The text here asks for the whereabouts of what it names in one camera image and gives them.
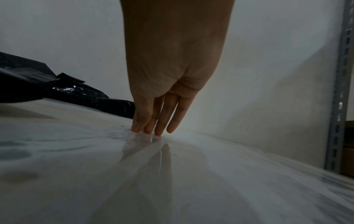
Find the hand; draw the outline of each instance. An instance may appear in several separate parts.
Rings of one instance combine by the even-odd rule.
[[[132,131],[173,132],[214,73],[234,0],[121,0]]]

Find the brown box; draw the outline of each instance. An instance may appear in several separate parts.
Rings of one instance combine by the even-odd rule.
[[[343,148],[341,173],[354,177],[354,149]]]

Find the clear plastic sheet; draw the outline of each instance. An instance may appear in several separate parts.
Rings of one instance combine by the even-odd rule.
[[[353,223],[351,179],[235,143],[0,123],[1,223]]]

